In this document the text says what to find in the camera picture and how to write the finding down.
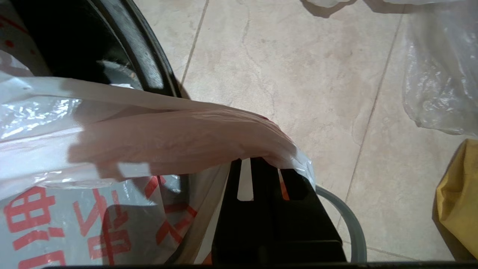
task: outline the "gray plastic tube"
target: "gray plastic tube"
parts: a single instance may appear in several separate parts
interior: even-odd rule
[[[348,233],[350,234],[350,243],[352,245],[350,262],[367,262],[367,244],[365,243],[365,236],[359,220],[352,210],[336,195],[318,185],[315,186],[315,193],[329,200],[329,202],[337,208],[342,215],[344,222],[347,224]]]

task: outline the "tile floor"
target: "tile floor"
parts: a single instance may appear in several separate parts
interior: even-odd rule
[[[352,0],[136,0],[191,99],[262,114],[362,224],[370,261],[452,260],[432,219],[462,136],[402,107],[405,6]],[[325,207],[344,240],[345,224]]]

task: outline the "yellow plastic bag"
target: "yellow plastic bag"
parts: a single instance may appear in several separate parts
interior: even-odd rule
[[[465,140],[436,188],[438,219],[478,258],[478,141]]]

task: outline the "yellow bag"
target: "yellow bag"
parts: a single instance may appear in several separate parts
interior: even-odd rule
[[[465,140],[436,188],[438,219],[478,258],[478,141]]]

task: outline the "tile grout line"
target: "tile grout line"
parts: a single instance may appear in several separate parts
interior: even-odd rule
[[[377,252],[381,252],[381,253],[388,254],[388,255],[392,255],[392,256],[397,256],[397,257],[400,257],[400,258],[410,259],[410,260],[414,260],[414,261],[420,261],[419,259],[415,259],[415,258],[407,257],[407,256],[404,256],[404,255],[388,252],[388,251],[381,250],[381,249],[374,248],[374,247],[367,247],[367,249],[377,251]]]
[[[183,87],[184,80],[186,79],[186,73],[187,73],[187,70],[189,69],[189,64],[191,63],[191,58],[193,57],[194,49],[196,48],[197,38],[199,36],[199,31],[201,30],[201,26],[203,25],[203,20],[204,20],[204,16],[206,14],[206,10],[207,10],[208,5],[209,5],[209,0],[206,0],[206,3],[204,4],[204,8],[203,8],[203,13],[201,14],[201,19],[199,20],[199,25],[197,27],[196,35],[194,36],[193,45],[191,46],[191,51],[189,52],[189,57],[187,58],[186,67],[184,68],[183,77],[181,79],[181,89],[180,89],[180,91],[184,90],[184,87]]]
[[[395,47],[395,41],[397,40],[398,30],[400,29],[400,25],[402,23],[402,18],[403,18],[403,12],[400,16],[400,19],[398,20],[397,29],[395,30],[395,35],[393,36],[393,40],[392,40],[392,44],[390,46],[390,50],[389,50],[389,53],[388,53],[388,56],[387,56],[387,60],[385,61],[385,68],[383,69],[383,73],[382,73],[382,76],[380,78],[379,86],[378,86],[378,89],[377,89],[377,94],[375,95],[375,100],[373,101],[372,110],[370,111],[370,117],[369,117],[369,120],[367,121],[367,127],[365,129],[365,133],[364,133],[363,138],[362,138],[362,143],[360,145],[360,150],[358,151],[357,161],[355,162],[355,167],[354,167],[354,171],[352,173],[352,178],[350,179],[350,185],[348,186],[347,196],[345,197],[345,203],[347,203],[348,197],[350,195],[350,191],[352,190],[352,183],[353,183],[353,180],[354,180],[355,173],[357,171],[357,166],[359,164],[360,156],[362,155],[363,144],[365,142],[365,138],[367,137],[367,133],[369,131],[370,121],[372,119],[373,113],[375,112],[375,107],[377,105],[377,99],[379,98],[380,90],[382,88],[382,84],[383,84],[383,81],[385,79],[385,74],[387,73],[387,68],[388,68],[388,65],[389,65],[389,62],[390,62],[391,54],[393,52],[393,48]]]

